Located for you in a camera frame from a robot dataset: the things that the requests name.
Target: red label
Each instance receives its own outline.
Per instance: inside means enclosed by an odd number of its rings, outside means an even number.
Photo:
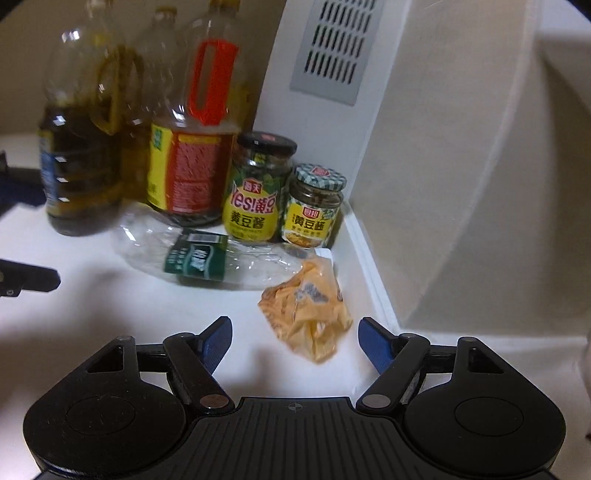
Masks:
[[[318,175],[319,177],[327,177],[328,175],[330,175],[330,172],[328,170],[326,170],[326,168],[322,168],[322,167],[312,168],[312,173],[314,175]]]
[[[315,218],[318,218],[318,216],[320,215],[320,210],[315,210],[313,208],[304,207],[303,213],[304,213],[305,217],[315,219]]]
[[[262,183],[255,179],[245,179],[242,188],[246,192],[252,192],[256,194],[261,194],[262,192]]]
[[[166,174],[167,210],[193,215],[221,208],[231,147],[231,135],[175,132]]]

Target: yellow plastic bag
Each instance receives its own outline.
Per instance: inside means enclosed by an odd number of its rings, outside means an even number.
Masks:
[[[267,288],[258,305],[279,340],[317,363],[336,351],[353,323],[326,258],[304,261],[290,280]]]

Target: yellow jar label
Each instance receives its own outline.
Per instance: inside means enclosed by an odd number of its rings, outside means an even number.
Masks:
[[[324,247],[338,211],[338,208],[312,207],[290,197],[281,236],[286,242],[303,248]]]
[[[230,191],[223,210],[223,223],[227,232],[249,242],[272,239],[279,221],[279,179],[265,174],[263,180],[242,178],[232,167]]]

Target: yellow bottle handle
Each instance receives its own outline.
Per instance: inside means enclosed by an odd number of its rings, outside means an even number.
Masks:
[[[138,76],[138,89],[135,92],[135,108],[139,110],[142,104],[142,93],[144,89],[144,59],[133,48],[128,48],[126,65],[125,85],[129,83],[131,67],[135,67],[135,72]]]
[[[122,97],[125,85],[123,76],[125,74],[125,47],[118,45],[114,51],[109,53],[99,65],[96,71],[96,87],[92,96],[92,108],[90,110],[90,119],[92,122],[108,135],[115,135],[121,128]],[[109,105],[108,120],[105,119],[100,111],[100,89],[101,80],[105,75],[108,66],[113,65],[113,86],[111,91],[111,104]]]

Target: glass jar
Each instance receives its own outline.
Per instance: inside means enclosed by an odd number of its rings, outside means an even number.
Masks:
[[[277,238],[290,158],[296,149],[293,140],[279,135],[247,132],[238,136],[223,208],[228,234],[245,242]]]
[[[303,248],[325,247],[343,202],[347,179],[331,168],[304,163],[289,185],[281,236]]]

